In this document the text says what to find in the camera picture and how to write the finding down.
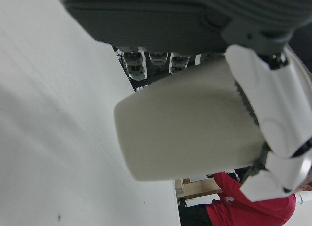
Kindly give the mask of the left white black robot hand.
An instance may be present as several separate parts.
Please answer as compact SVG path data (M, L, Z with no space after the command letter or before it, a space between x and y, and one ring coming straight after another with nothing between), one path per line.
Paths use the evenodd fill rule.
M312 0L59 0L123 52L145 89L114 108L140 181L251 166L251 201L291 195L312 164L312 80L289 47Z

